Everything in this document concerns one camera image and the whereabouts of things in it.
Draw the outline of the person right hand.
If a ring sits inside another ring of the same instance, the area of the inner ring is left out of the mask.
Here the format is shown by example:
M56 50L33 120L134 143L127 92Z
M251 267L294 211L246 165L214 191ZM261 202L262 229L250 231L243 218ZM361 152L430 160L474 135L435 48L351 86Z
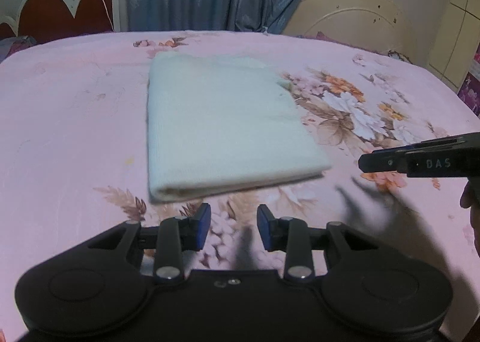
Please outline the person right hand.
M473 229L474 234L474 247L476 249L477 255L480 255L479 248L479 199L473 188L473 183L471 180L468 180L467 184L464 187L463 193L460 197L460 206L464 209L469 209L470 215L470 226Z

